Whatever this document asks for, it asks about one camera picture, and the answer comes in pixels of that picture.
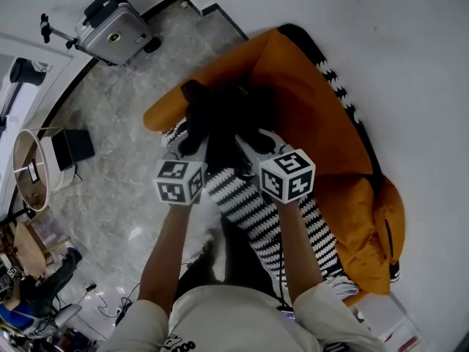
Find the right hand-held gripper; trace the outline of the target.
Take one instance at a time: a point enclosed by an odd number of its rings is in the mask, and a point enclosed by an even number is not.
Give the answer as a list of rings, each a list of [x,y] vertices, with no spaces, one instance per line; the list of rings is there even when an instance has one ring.
[[[259,135],[267,140],[265,149],[256,148],[239,135],[235,139],[259,178],[260,190],[284,204],[311,193],[316,165],[308,155],[274,132],[260,129]]]

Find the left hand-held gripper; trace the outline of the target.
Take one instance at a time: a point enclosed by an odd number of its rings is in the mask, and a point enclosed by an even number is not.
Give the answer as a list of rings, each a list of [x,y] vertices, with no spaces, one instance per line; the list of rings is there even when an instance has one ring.
[[[157,161],[152,181],[161,202],[173,205],[197,203],[204,188],[208,138],[204,138],[193,153],[182,154],[179,146],[187,136],[184,133],[175,139]]]

